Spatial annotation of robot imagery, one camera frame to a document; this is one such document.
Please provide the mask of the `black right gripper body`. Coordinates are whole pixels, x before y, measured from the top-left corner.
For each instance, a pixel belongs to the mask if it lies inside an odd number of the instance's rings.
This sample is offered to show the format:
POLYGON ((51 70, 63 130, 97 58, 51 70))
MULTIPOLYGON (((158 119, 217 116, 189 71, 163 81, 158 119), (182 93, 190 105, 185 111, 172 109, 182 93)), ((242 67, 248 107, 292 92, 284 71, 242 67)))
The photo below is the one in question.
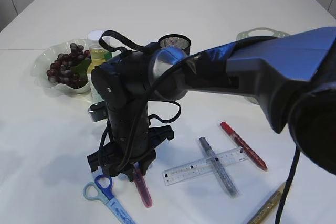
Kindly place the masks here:
POLYGON ((164 140, 172 140, 174 131, 169 126, 175 117, 162 119, 157 114, 148 114, 145 105, 140 117, 136 115, 141 99, 132 99, 121 108, 105 102, 108 118, 99 148, 87 156, 91 172, 98 168, 105 175, 116 177, 123 170, 145 159, 156 159, 155 148, 164 140))

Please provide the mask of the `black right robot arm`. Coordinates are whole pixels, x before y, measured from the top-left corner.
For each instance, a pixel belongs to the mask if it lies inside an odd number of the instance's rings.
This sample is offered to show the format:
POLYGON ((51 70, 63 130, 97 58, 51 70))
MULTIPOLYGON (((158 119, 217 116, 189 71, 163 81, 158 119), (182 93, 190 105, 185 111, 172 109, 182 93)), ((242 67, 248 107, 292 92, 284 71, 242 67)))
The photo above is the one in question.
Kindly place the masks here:
POLYGON ((91 80, 103 101, 90 108, 107 119, 109 143, 88 156, 92 171, 111 177, 145 174, 155 148, 173 138, 170 120, 150 127, 149 101, 176 101, 188 91, 252 97, 271 128, 288 127, 300 152, 335 173, 335 28, 284 38, 256 36, 189 55, 158 42, 140 46, 107 30, 99 44, 117 55, 94 68, 91 80))

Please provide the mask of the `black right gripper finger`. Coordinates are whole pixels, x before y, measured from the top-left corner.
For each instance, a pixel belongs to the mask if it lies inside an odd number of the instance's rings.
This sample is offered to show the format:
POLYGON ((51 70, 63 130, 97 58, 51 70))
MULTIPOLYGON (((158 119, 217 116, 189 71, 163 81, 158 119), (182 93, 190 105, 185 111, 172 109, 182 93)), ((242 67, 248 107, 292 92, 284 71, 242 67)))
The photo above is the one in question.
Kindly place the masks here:
POLYGON ((125 174, 130 182, 134 181, 134 174, 135 174, 135 168, 126 168, 123 170, 123 174, 125 174))
POLYGON ((142 175, 145 175, 147 173, 147 170, 152 162, 153 162, 153 159, 145 159, 145 160, 139 161, 139 169, 142 175))

